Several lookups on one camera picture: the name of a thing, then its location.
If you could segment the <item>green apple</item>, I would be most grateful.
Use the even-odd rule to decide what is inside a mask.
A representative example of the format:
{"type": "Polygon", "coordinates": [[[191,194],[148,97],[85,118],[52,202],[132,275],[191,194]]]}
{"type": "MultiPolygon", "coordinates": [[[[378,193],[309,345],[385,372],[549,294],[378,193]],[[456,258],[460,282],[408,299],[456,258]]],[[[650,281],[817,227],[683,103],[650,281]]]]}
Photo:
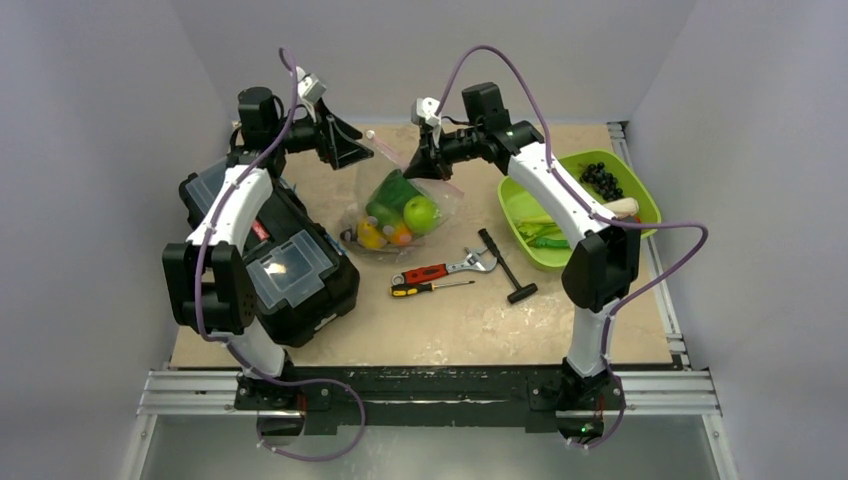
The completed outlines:
{"type": "Polygon", "coordinates": [[[411,232],[426,235],[440,224],[441,212],[427,196],[418,195],[404,205],[403,219],[411,232]]]}

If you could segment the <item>bok choy green white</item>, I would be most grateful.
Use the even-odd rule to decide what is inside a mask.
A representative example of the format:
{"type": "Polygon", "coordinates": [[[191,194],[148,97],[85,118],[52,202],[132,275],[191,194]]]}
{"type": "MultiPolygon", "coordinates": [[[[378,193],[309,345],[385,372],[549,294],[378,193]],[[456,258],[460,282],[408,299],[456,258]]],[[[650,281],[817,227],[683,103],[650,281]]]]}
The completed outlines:
{"type": "Polygon", "coordinates": [[[404,205],[423,193],[399,169],[390,171],[366,203],[366,213],[379,223],[403,220],[404,205]]]}

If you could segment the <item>clear zip top bag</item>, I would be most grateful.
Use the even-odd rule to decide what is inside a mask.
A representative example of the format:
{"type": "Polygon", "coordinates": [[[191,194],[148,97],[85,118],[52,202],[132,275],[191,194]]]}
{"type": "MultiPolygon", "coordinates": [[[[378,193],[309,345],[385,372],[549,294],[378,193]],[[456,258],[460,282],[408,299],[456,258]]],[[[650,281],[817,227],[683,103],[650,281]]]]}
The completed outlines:
{"type": "Polygon", "coordinates": [[[464,193],[447,181],[406,178],[409,162],[374,130],[365,132],[362,143],[373,156],[355,167],[354,201],[340,220],[340,240],[372,252],[423,245],[455,213],[464,193]]]}

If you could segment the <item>orange tangerine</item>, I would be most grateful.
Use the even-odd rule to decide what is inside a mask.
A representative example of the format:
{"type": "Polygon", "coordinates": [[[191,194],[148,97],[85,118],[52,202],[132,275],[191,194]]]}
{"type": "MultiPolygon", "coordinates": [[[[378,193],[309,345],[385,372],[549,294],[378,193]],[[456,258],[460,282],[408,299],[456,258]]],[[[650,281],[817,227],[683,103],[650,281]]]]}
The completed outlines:
{"type": "Polygon", "coordinates": [[[388,235],[389,242],[396,246],[408,245],[413,238],[414,235],[404,224],[394,227],[392,233],[388,235]]]}

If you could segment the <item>yellow lemon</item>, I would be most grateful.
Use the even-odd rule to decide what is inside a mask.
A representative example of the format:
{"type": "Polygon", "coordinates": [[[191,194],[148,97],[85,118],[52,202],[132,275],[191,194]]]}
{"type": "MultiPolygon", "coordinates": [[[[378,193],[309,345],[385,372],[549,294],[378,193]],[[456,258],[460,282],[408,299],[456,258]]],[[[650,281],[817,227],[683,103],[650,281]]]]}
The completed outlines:
{"type": "Polygon", "coordinates": [[[388,243],[380,231],[367,220],[357,224],[356,242],[368,250],[380,250],[388,243]]]}

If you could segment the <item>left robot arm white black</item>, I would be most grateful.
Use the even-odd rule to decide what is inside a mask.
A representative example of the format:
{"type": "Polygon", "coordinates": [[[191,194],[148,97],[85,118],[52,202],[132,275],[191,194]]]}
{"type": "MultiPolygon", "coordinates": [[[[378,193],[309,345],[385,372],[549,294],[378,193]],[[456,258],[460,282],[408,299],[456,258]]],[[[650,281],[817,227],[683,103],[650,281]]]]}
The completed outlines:
{"type": "Polygon", "coordinates": [[[323,101],[298,117],[270,89],[251,87],[238,96],[238,114],[225,159],[180,185],[193,230],[165,247],[162,262],[176,322],[227,348],[262,379],[260,397],[284,409],[298,395],[288,348],[349,313],[360,284],[284,181],[286,158],[313,151],[340,169],[373,151],[323,101]]]}

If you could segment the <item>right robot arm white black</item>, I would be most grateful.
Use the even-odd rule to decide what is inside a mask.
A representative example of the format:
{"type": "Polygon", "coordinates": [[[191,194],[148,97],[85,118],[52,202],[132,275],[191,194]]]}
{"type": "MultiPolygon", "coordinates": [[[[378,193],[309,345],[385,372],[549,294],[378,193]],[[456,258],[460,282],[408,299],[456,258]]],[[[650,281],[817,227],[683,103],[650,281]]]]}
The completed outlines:
{"type": "Polygon", "coordinates": [[[528,121],[514,122],[492,82],[462,92],[468,126],[446,133],[441,104],[419,98],[411,120],[419,147],[404,175],[448,180],[458,162],[482,158],[521,185],[565,235],[571,256],[561,274],[574,304],[572,341],[561,381],[564,399],[584,407],[596,399],[596,375],[607,367],[613,310],[629,294],[639,270],[640,234],[634,223],[613,224],[613,213],[597,202],[551,155],[542,134],[528,121]]]}

